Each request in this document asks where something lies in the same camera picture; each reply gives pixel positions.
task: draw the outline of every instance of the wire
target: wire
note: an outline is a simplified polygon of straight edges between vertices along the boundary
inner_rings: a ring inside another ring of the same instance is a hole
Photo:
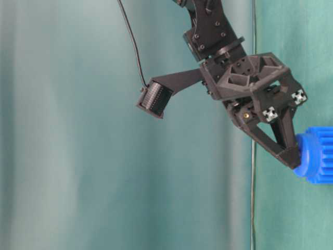
[[[138,70],[139,70],[139,75],[140,75],[140,78],[141,78],[141,81],[142,81],[142,85],[147,88],[148,85],[146,84],[144,74],[142,72],[139,50],[137,49],[136,41],[135,41],[135,38],[134,38],[134,35],[133,35],[133,31],[132,31],[129,19],[127,18],[127,15],[126,15],[126,12],[125,12],[125,9],[124,9],[124,6],[123,6],[121,0],[117,0],[117,1],[118,1],[120,10],[121,10],[121,14],[124,17],[127,30],[129,31],[129,34],[130,34],[130,37],[131,37],[131,40],[132,40],[132,43],[133,43],[134,52],[135,52],[135,56],[136,56],[136,64],[137,64],[137,67],[138,67]]]

